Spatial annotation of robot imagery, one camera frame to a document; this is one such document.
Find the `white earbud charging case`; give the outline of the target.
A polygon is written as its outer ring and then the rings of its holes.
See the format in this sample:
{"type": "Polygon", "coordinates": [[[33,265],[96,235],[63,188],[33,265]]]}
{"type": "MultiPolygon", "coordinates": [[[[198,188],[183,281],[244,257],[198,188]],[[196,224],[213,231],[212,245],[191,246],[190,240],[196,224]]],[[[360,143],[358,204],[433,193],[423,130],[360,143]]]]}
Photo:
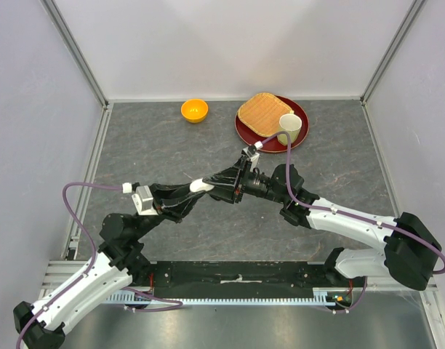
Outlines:
{"type": "Polygon", "coordinates": [[[214,188],[213,185],[205,183],[202,178],[193,180],[189,186],[189,190],[192,193],[198,193],[200,191],[209,192],[214,188]]]}

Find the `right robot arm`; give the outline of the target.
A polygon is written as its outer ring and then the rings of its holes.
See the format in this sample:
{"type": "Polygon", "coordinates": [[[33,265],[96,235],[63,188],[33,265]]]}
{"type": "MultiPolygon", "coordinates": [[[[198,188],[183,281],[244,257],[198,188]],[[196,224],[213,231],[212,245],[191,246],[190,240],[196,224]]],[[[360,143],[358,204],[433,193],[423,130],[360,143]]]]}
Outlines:
{"type": "Polygon", "coordinates": [[[355,252],[343,247],[331,252],[322,270],[331,286],[352,278],[390,276],[410,289],[426,289],[441,258],[441,245],[420,218],[408,212],[390,217],[348,209],[308,192],[303,183],[292,164],[281,164],[267,176],[246,156],[202,180],[219,200],[233,204],[250,195],[274,201],[282,205],[281,215],[293,226],[325,230],[365,244],[366,249],[355,252]]]}

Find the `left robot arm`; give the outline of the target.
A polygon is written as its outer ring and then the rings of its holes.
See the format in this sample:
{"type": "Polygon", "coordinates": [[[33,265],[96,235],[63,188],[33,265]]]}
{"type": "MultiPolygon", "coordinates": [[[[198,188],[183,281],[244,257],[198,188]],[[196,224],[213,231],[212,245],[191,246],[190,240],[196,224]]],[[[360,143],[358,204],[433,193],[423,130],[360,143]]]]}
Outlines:
{"type": "Polygon", "coordinates": [[[15,307],[18,348],[59,348],[80,320],[113,293],[146,283],[149,261],[139,240],[165,220],[181,222],[214,186],[198,179],[184,185],[126,182],[111,189],[131,195],[136,214],[109,214],[101,230],[103,243],[92,247],[92,256],[77,272],[44,298],[15,307]]]}

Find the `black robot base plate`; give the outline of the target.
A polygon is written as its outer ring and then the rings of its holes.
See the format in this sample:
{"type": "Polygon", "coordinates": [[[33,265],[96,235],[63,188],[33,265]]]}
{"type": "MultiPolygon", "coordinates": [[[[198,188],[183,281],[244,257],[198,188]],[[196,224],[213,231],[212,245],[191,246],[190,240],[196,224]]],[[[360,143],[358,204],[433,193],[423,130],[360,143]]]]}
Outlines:
{"type": "Polygon", "coordinates": [[[160,298],[252,300],[311,298],[315,288],[348,289],[364,285],[308,262],[158,261],[133,286],[150,286],[160,298]]]}

